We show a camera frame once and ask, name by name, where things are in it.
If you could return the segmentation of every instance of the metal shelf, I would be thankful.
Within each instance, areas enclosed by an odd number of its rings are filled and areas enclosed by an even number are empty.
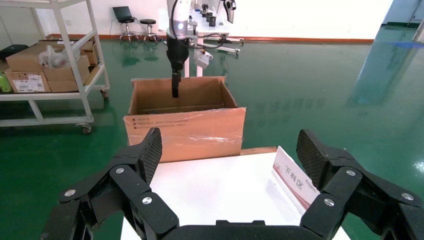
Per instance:
[[[88,8],[88,14],[90,16],[90,22],[92,31],[87,33],[84,37],[78,40],[76,43],[71,45],[69,36],[65,27],[64,19],[61,13],[61,8],[65,8],[80,2],[86,2]],[[108,74],[106,72],[105,60],[103,51],[100,46],[100,38],[94,19],[93,6],[91,0],[0,0],[0,7],[19,7],[19,8],[36,8],[36,9],[52,9],[54,16],[57,21],[57,25],[60,30],[60,34],[63,39],[63,44],[66,49],[66,53],[69,57],[69,62],[72,67],[73,75],[75,76],[76,85],[78,86],[78,92],[66,92],[66,93],[16,93],[16,94],[0,94],[0,102],[2,101],[28,101],[31,109],[35,115],[35,118],[24,118],[24,119],[0,119],[0,127],[13,127],[13,126],[35,126],[35,125],[49,125],[49,124],[77,124],[91,129],[90,123],[94,121],[87,95],[91,90],[106,91],[110,88]],[[92,37],[95,38],[97,52],[100,59],[100,64],[95,68],[95,73],[91,82],[84,86],[81,79],[81,74],[77,67],[77,62],[73,57],[73,52],[80,49],[80,47],[90,40]],[[104,75],[103,85],[96,85],[100,76]],[[37,106],[36,101],[38,100],[65,100],[65,99],[80,99],[84,105],[86,116],[70,116],[70,117],[50,117],[44,118]]]

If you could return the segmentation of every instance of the orange baseboard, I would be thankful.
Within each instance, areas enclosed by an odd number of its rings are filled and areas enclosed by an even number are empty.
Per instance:
[[[46,39],[60,38],[58,33],[49,34]],[[84,34],[69,34],[70,39],[80,39]],[[120,35],[100,34],[100,39],[119,39]],[[159,35],[159,38],[165,39],[165,35]],[[263,42],[306,42],[306,43],[345,43],[345,44],[370,44],[373,39],[352,39],[352,38],[301,38],[301,37],[267,37],[267,36],[231,36],[231,38],[242,38],[245,41],[263,41]]]

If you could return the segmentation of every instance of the green floor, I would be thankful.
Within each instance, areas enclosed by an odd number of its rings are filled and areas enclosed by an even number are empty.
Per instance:
[[[236,101],[247,107],[243,148],[280,145],[296,159],[300,129],[312,129],[370,172],[424,198],[424,50],[408,46],[413,34],[382,29],[373,45],[246,43],[239,59],[214,53],[204,75],[226,75]],[[140,44],[132,57],[128,44],[101,46],[110,100],[90,94],[91,135],[74,125],[0,128],[2,239],[38,238],[59,191],[127,145],[123,116],[132,78],[170,76],[163,44],[157,50]],[[77,100],[39,104],[48,116],[84,113]],[[31,114],[25,102],[0,102],[0,119]],[[108,219],[96,239],[118,240],[121,223],[119,214]],[[355,216],[343,227],[353,240],[379,239]]]

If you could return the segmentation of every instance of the wheel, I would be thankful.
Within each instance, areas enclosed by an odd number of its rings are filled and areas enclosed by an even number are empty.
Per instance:
[[[108,96],[108,92],[107,92],[106,90],[100,90],[100,93],[101,93],[101,96],[102,96],[104,99],[109,98],[109,96]]]
[[[85,135],[89,135],[92,132],[92,126],[91,125],[85,125],[82,127],[82,132]]]

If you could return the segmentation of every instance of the printed label on box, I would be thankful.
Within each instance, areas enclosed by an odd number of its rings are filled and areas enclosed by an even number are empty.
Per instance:
[[[30,80],[13,80],[18,93],[33,93],[34,90],[31,86]]]
[[[69,42],[71,45],[75,43],[75,41],[69,41]],[[65,43],[64,41],[57,41],[57,44],[65,44]]]
[[[28,79],[31,84],[31,88],[34,91],[44,92],[43,80],[39,74],[28,74]]]

